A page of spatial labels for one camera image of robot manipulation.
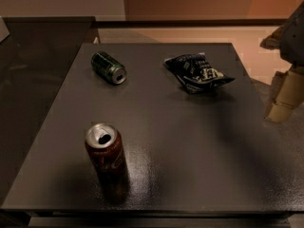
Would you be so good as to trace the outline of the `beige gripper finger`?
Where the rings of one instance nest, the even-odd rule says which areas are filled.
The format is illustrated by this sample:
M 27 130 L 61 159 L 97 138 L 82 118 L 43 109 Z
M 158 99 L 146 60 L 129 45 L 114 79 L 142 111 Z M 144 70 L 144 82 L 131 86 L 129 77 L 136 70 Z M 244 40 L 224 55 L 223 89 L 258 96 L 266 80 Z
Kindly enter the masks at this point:
M 282 28 L 276 29 L 271 35 L 261 41 L 260 46 L 269 50 L 280 49 L 282 31 Z
M 274 123 L 287 121 L 304 102 L 304 67 L 275 73 L 270 87 L 265 118 Z

